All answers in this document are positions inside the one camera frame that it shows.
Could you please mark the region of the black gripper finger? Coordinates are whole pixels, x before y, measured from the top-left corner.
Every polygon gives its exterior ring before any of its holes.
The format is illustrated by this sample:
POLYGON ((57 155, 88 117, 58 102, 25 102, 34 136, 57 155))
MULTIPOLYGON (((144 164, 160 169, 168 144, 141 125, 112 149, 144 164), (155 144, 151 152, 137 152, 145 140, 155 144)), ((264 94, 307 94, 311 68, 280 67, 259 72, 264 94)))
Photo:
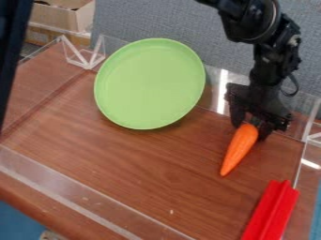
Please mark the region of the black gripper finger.
POLYGON ((240 100, 230 102, 230 122, 235 128, 240 126, 248 111, 248 104, 240 100))
POLYGON ((258 124, 258 140, 264 141, 274 131, 274 124, 260 121, 258 124))

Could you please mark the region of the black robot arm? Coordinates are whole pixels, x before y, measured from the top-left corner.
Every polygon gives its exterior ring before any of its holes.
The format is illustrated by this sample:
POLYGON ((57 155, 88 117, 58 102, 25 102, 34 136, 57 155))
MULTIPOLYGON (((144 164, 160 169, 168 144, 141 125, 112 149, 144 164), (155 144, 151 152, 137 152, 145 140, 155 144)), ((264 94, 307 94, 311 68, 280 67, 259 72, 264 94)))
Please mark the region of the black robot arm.
POLYGON ((295 95, 282 90, 282 82, 294 79, 292 72, 300 64, 299 26, 282 12, 278 0, 195 1, 216 9, 227 39, 252 46, 250 83, 230 82, 224 100, 231 124, 238 127, 248 118, 263 141, 291 123, 291 112, 279 97, 295 95))

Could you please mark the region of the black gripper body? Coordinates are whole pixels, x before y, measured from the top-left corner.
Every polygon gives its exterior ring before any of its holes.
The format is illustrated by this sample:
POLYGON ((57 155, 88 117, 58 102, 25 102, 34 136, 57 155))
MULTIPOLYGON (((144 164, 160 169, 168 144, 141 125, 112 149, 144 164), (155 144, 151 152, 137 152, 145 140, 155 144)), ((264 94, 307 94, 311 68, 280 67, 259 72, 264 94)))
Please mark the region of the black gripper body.
POLYGON ((224 100, 228 104, 232 100, 244 101, 248 104, 247 113, 259 121, 272 123, 274 130, 286 131, 291 122, 291 112, 279 99, 280 82, 266 73, 259 74, 251 70, 248 85, 232 82, 226 84, 224 100))

